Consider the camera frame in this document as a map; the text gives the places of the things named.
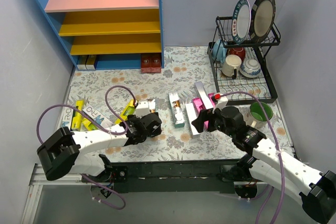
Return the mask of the silver R.O toothpaste box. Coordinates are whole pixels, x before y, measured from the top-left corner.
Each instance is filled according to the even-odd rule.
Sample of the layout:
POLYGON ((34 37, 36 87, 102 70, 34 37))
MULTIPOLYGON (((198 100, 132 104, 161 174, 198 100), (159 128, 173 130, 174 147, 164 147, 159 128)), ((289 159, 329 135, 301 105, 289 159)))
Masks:
POLYGON ((149 111, 151 113, 156 112, 156 99, 147 99, 148 106, 149 106, 149 111))

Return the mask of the silver purple toothpaste box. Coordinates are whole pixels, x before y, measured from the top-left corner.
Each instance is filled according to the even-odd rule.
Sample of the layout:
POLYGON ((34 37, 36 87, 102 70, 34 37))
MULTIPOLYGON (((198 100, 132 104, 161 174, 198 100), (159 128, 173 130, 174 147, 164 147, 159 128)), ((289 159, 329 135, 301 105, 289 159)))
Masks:
POLYGON ((86 67, 87 59, 88 59, 87 55, 78 56, 77 68, 79 70, 87 70, 87 67, 86 67))

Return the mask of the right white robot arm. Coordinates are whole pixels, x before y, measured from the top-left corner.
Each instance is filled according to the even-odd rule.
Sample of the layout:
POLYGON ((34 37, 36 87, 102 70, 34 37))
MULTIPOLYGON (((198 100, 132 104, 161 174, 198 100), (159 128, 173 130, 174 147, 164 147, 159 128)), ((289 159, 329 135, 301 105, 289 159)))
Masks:
POLYGON ((318 223, 328 223, 335 214, 335 173, 314 169, 286 152, 258 129, 246 124, 236 107, 201 110, 192 125, 201 133, 220 131, 232 138, 246 155, 239 161, 238 176, 268 183, 302 205, 305 213, 318 223))

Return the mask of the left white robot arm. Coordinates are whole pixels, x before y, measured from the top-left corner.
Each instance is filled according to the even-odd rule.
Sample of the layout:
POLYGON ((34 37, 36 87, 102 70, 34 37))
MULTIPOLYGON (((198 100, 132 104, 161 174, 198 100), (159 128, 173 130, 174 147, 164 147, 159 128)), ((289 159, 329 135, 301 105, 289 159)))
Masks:
POLYGON ((94 152, 111 148, 137 145, 148 137, 161 134, 159 114, 149 113, 141 118, 130 115, 125 123, 101 130, 71 132, 59 128, 37 150, 47 180, 53 181, 67 174, 87 174, 100 182, 111 178, 108 160, 94 152))

